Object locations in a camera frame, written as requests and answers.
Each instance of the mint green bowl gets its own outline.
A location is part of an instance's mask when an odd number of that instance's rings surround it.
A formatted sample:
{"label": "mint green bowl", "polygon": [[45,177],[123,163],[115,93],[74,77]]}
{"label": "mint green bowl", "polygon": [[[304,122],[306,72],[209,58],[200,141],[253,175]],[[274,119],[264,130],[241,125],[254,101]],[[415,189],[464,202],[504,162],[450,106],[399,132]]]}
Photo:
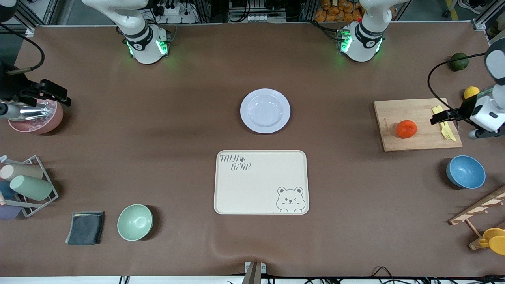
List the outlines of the mint green bowl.
{"label": "mint green bowl", "polygon": [[153,214],[142,204],[125,208],[118,218],[118,233],[127,241],[138,241],[153,227]]}

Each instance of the yellow mug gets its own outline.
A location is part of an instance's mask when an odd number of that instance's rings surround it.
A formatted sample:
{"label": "yellow mug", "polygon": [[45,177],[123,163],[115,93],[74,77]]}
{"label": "yellow mug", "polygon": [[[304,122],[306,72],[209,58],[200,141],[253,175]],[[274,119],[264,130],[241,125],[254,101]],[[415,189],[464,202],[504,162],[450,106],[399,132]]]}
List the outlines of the yellow mug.
{"label": "yellow mug", "polygon": [[491,248],[497,254],[505,255],[505,230],[500,228],[491,228],[484,232],[479,245],[485,248]]}

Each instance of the brown table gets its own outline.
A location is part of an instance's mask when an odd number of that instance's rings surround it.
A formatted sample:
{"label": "brown table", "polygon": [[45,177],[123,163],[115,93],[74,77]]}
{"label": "brown table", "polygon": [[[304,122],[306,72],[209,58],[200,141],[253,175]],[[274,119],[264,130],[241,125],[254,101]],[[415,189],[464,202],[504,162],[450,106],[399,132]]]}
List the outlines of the brown table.
{"label": "brown table", "polygon": [[[393,23],[367,63],[337,54],[309,24],[180,27],[171,55],[154,65],[131,59],[113,27],[37,28],[46,53],[29,74],[68,88],[73,106],[49,135],[0,124],[2,153],[40,155],[61,197],[29,218],[1,222],[1,276],[215,275],[260,260],[276,275],[481,276],[504,273],[504,258],[473,252],[464,224],[448,220],[505,183],[505,139],[469,140],[463,148],[385,153],[376,100],[430,98],[430,69],[456,52],[486,51],[470,23]],[[24,43],[17,66],[39,55]],[[467,70],[440,68],[433,87],[454,106],[469,85],[492,81],[482,58]],[[288,125],[258,135],[238,108],[250,91],[269,87],[292,107]],[[302,150],[310,211],[302,216],[218,215],[215,157],[221,150]],[[486,168],[478,190],[455,190],[449,158],[467,154]],[[155,212],[153,233],[127,242],[116,231],[126,206]],[[102,243],[65,244],[76,211],[106,212]],[[484,230],[505,208],[473,217]]]}

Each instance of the mug handle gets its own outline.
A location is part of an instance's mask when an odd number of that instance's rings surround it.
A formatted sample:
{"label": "mug handle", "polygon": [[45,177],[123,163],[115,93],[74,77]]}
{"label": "mug handle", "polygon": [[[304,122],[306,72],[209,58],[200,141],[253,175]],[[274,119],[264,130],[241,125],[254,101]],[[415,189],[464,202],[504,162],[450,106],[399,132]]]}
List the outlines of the mug handle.
{"label": "mug handle", "polygon": [[479,245],[484,248],[489,248],[489,241],[485,239],[479,240]]}

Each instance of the bear drawing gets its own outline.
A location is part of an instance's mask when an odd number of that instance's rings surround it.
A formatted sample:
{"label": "bear drawing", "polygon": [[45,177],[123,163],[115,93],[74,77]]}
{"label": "bear drawing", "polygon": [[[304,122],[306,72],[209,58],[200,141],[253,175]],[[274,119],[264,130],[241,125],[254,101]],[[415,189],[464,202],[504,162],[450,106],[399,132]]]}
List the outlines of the bear drawing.
{"label": "bear drawing", "polygon": [[305,200],[302,196],[303,188],[296,187],[293,190],[287,190],[284,187],[277,189],[279,199],[277,200],[277,208],[281,212],[301,212],[305,208]]}

